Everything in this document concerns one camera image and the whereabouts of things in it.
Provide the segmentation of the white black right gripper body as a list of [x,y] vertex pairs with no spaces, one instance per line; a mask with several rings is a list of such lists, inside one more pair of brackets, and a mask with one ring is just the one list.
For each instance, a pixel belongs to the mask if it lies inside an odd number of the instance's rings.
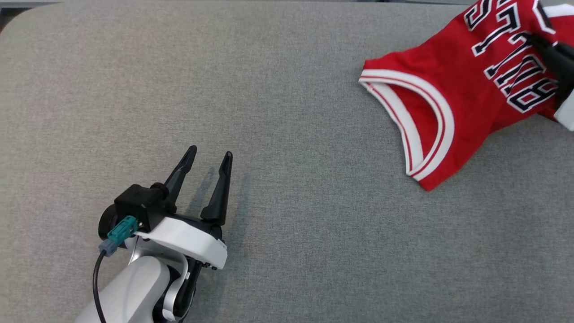
[[567,75],[558,82],[554,119],[568,131],[574,130],[574,76]]

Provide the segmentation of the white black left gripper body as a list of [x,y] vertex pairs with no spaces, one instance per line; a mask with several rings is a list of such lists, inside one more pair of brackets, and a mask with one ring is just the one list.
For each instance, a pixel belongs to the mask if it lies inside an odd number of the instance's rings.
[[153,216],[149,230],[138,230],[128,239],[132,251],[129,262],[144,256],[183,263],[195,259],[207,266],[223,269],[227,261],[227,245],[213,235],[180,218]]

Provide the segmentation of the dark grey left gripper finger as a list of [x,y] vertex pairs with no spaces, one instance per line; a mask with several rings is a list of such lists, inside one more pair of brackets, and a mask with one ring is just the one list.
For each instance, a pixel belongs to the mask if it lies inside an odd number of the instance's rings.
[[177,211],[176,201],[180,194],[181,186],[183,185],[185,176],[191,170],[195,156],[197,153],[197,146],[191,145],[184,153],[178,165],[171,172],[170,176],[165,182],[169,194],[165,199],[165,210],[169,214],[175,214]]
[[203,222],[218,226],[224,226],[226,223],[232,159],[232,152],[227,151],[219,167],[219,178],[209,204],[201,211],[200,218]]

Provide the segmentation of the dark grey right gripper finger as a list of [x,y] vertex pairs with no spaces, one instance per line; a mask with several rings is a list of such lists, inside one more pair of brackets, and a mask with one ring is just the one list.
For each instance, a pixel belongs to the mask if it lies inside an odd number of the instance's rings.
[[572,86],[574,81],[574,49],[564,42],[552,44],[539,35],[531,35],[531,45],[539,53],[560,86]]

